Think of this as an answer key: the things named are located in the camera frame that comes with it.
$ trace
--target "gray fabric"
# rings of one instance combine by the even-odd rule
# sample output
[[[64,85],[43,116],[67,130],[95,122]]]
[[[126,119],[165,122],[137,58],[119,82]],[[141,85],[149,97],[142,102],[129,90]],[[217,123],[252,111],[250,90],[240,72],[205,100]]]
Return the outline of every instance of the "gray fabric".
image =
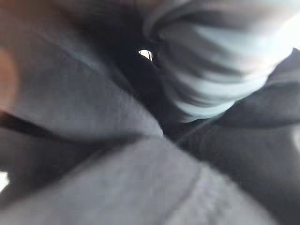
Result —
[[[292,51],[280,29],[298,0],[165,0],[149,13],[168,100],[190,122],[217,116],[259,90]]]
[[[22,2],[0,9],[1,47],[20,84],[6,110],[57,139],[0,131],[0,157],[12,173],[1,225],[276,224],[231,181],[165,139],[139,140],[161,129],[116,85],[128,83],[103,51],[85,45],[46,3]],[[27,194],[7,208],[11,197]]]
[[[300,222],[299,61],[294,50],[262,90],[194,128],[182,145],[229,174],[284,225]]]
[[[2,225],[275,225],[227,178],[163,139],[92,157],[60,182],[2,210]]]
[[[84,40],[59,11],[43,1],[1,4],[0,45],[12,55],[19,81],[8,113],[76,141],[162,135],[123,90],[131,87],[104,49]]]

